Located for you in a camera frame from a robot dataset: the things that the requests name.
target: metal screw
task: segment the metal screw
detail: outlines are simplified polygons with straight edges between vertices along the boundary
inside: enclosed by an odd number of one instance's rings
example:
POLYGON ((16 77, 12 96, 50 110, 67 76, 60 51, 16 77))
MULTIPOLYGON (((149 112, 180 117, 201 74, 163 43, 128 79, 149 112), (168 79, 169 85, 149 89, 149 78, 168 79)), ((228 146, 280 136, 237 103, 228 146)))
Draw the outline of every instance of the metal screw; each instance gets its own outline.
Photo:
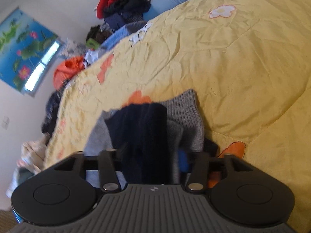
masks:
POLYGON ((203 189, 203 185, 200 183, 191 183, 188 185, 188 188, 192 191, 200 191, 203 189))
POLYGON ((115 183, 107 183, 103 186, 105 191, 115 191, 119 188, 119 186, 115 183))

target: white flower pattern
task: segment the white flower pattern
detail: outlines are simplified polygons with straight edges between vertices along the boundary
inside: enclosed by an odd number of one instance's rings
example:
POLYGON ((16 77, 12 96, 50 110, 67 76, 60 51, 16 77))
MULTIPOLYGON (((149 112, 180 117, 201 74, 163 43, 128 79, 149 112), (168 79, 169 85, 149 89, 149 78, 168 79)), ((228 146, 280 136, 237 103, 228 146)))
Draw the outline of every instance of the white flower pattern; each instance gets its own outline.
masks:
POLYGON ((218 6, 216 9, 209 12, 210 18, 217 18, 217 17, 231 17, 232 11, 235 11, 236 7, 233 5, 221 5, 218 6))
POLYGON ((136 32, 134 35, 132 35, 130 38, 129 38, 129 41, 131 41, 133 45, 135 45, 137 42, 141 41, 147 30, 152 26, 152 22, 148 22, 143 28, 141 28, 138 32, 136 32))

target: orange flower pattern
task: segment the orange flower pattern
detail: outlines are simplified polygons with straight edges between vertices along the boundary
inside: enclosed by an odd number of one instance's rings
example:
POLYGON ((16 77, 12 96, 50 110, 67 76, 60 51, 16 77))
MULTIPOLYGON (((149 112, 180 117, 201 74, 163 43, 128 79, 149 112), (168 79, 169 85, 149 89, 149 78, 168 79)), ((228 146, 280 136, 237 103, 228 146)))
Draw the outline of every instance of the orange flower pattern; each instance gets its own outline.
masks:
POLYGON ((59 153, 57 154, 57 156, 56 156, 56 159, 57 159, 57 160, 63 159, 64 151, 65 151, 64 148, 62 148, 62 149, 60 150, 60 152, 59 152, 59 153))
POLYGON ((63 119, 60 121, 60 124, 59 124, 59 127, 58 127, 58 129, 57 129, 57 132, 58 132, 59 134, 63 134, 65 127, 66 127, 66 119, 63 118, 63 119))
POLYGON ((111 66, 112 59, 114 58, 113 53, 109 55, 109 57, 103 62, 101 65, 101 71, 97 75, 97 79, 100 84, 104 83, 105 81, 105 74, 107 72, 107 69, 111 66))
POLYGON ((142 96, 142 92, 137 90, 129 97, 128 102, 125 103, 122 107, 124 108, 130 104, 143 104, 151 102, 152 101, 149 96, 142 96))

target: yellow comforter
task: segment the yellow comforter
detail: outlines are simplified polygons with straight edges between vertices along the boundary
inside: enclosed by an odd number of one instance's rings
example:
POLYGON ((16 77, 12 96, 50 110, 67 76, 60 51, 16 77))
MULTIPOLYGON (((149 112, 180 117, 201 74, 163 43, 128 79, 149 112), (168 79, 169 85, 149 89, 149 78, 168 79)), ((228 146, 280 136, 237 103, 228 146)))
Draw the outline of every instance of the yellow comforter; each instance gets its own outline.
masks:
POLYGON ((290 226, 310 230, 311 0, 190 0, 151 22, 65 91, 46 167, 133 92, 156 102, 193 88, 206 136, 221 150, 244 142, 244 159, 294 192, 290 226))

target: lotus flower painting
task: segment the lotus flower painting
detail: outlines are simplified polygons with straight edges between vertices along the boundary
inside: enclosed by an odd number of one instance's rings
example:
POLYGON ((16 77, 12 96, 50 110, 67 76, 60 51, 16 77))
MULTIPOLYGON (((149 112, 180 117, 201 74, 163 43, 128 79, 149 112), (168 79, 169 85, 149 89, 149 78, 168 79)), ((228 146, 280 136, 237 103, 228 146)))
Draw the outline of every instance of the lotus flower painting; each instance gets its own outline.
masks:
POLYGON ((22 91, 57 35, 20 9, 0 23, 0 79, 22 91))

